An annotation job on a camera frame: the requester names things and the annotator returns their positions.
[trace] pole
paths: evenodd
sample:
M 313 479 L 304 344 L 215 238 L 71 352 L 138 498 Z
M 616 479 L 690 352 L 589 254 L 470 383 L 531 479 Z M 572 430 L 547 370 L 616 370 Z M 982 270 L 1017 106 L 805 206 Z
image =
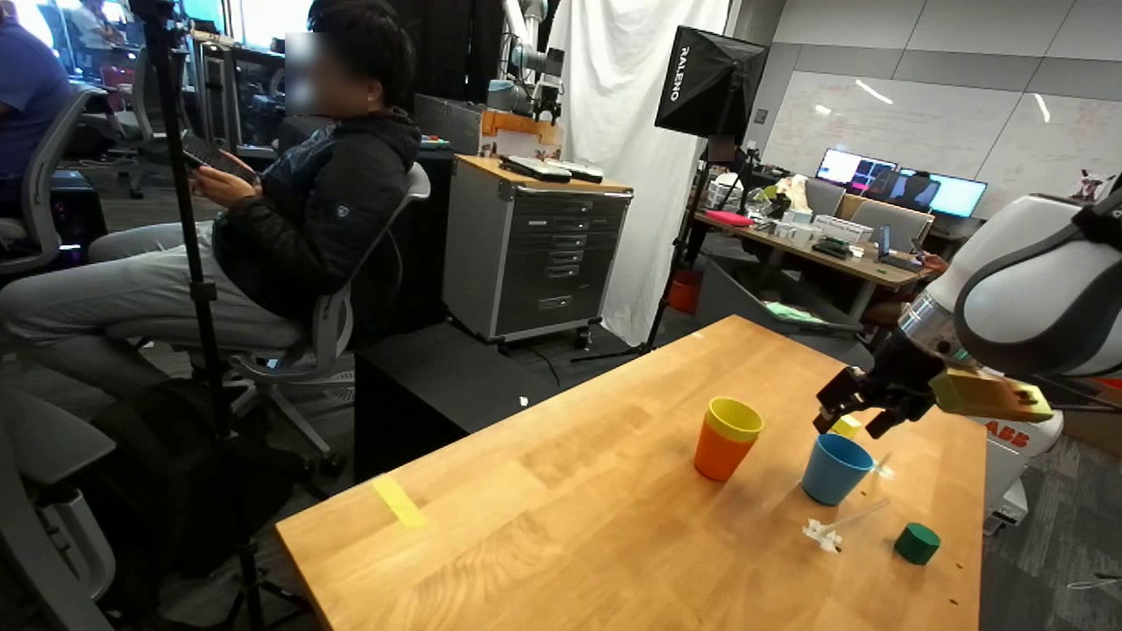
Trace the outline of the pole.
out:
M 240 439 L 235 424 L 231 424 L 231 411 L 223 402 L 221 391 L 221 356 L 217 356 L 217 337 L 215 337 L 215 317 L 210 317 L 210 301 L 215 301 L 215 283 L 206 283 L 205 278 L 205 262 L 201 262 L 201 234 L 198 234 L 198 210 L 191 200 L 191 183 L 186 183 L 186 164 L 184 164 L 184 119 L 178 119 L 178 89 L 184 89 L 184 34 L 186 27 L 175 22 L 175 0 L 132 0 L 132 16 L 144 22 L 144 34 L 146 34 L 146 61 L 153 64 L 159 75 L 159 91 L 161 91 L 161 108 L 164 108 L 164 134 L 170 134 L 170 164 L 172 164 L 172 183 L 175 183 L 175 200 L 178 200 L 178 223 L 184 223 L 184 245 L 186 245 L 186 262 L 191 262 L 191 293 L 198 304 L 198 323 L 201 323 L 201 348 L 205 348 L 205 369 L 206 369 L 206 387 L 210 387 L 210 408 L 215 408 L 215 420 L 221 430 L 221 443 Z M 231 506 L 231 519 L 235 519 L 235 549 L 240 549 L 240 569 L 242 569 L 242 597 L 247 597 L 247 611 L 250 611 L 250 626 L 263 631 L 263 603 L 259 603 L 259 581 L 256 581 L 256 560 L 254 560 L 254 547 L 250 539 L 250 519 L 247 519 L 247 501 L 242 501 L 242 485 L 231 471 L 231 457 L 221 446 L 223 457 L 223 474 L 229 474 L 229 506 Z
M 702 234 L 704 234 L 704 233 L 695 227 L 695 210 L 698 210 L 698 204 L 702 204 L 702 193 L 704 193 L 704 183 L 708 183 L 708 173 L 713 173 L 713 151 L 715 151 L 715 145 L 708 139 L 708 145 L 704 145 L 704 155 L 702 155 L 704 164 L 702 164 L 702 173 L 695 174 L 695 193 L 688 196 L 688 210 L 685 210 L 685 219 L 680 219 L 677 238 L 672 238 L 662 299 L 660 299 L 660 304 L 656 304 L 656 323 L 653 323 L 653 331 L 644 333 L 644 344 L 641 344 L 644 352 L 656 352 L 656 344 L 660 344 L 660 327 L 662 327 L 665 299 L 669 299 L 669 292 L 672 292 L 672 270 L 685 266 L 685 262 L 695 262 L 695 257 L 698 257 L 698 249 L 702 249 Z

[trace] white curtain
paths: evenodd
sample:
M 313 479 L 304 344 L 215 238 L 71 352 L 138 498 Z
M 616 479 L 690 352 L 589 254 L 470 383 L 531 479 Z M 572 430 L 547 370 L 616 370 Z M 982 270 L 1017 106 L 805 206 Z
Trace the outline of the white curtain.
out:
M 653 331 L 702 145 L 653 124 L 672 33 L 722 33 L 725 14 L 731 0 L 561 0 L 554 16 L 565 159 L 636 185 L 602 293 L 602 327 L 629 344 Z

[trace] blue cup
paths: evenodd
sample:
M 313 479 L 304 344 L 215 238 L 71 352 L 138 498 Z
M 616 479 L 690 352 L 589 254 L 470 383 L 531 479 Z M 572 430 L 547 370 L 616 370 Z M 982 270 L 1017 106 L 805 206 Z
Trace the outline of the blue cup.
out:
M 871 471 L 872 457 L 864 446 L 840 434 L 820 434 L 804 474 L 804 490 L 816 506 L 840 506 Z

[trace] desk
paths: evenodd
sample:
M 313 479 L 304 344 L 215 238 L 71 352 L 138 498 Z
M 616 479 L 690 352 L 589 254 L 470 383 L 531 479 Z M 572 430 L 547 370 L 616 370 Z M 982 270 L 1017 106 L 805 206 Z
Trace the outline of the desk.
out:
M 704 227 L 719 227 L 725 234 L 736 234 L 736 238 L 746 238 L 746 242 L 761 242 L 761 245 L 771 245 L 771 261 L 763 266 L 777 266 L 777 261 L 785 254 L 799 257 L 799 261 L 811 261 L 816 266 L 831 266 L 831 270 L 840 270 L 850 278 L 858 278 L 864 289 L 857 292 L 857 299 L 850 301 L 850 318 L 864 318 L 864 311 L 871 307 L 871 299 L 875 289 L 902 289 L 902 283 L 914 283 L 914 279 L 926 279 L 921 270 L 902 270 L 902 266 L 887 266 L 887 262 L 872 262 L 872 261 L 839 261 L 839 257 L 825 257 L 825 254 L 813 254 L 811 245 L 804 242 L 785 242 L 785 238 L 775 238 L 775 234 L 763 234 L 763 233 L 754 233 L 754 227 L 725 227 L 704 213 L 695 219 L 698 223 Z
M 732 317 L 284 519 L 279 542 L 339 631 L 977 626 L 986 428 L 932 411 L 820 509 L 799 478 L 836 370 Z M 725 488 L 690 466 L 713 395 L 769 420 Z M 850 522 L 845 549 L 805 519 Z M 926 569 L 889 549 L 909 519 L 943 535 Z

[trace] dark jacket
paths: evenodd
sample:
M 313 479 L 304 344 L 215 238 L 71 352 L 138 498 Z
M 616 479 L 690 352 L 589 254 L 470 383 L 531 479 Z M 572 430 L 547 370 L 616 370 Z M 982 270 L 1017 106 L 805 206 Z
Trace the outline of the dark jacket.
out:
M 387 234 L 421 134 L 373 115 L 313 134 L 263 173 L 263 196 L 215 220 L 221 270 L 263 307 L 309 323 Z

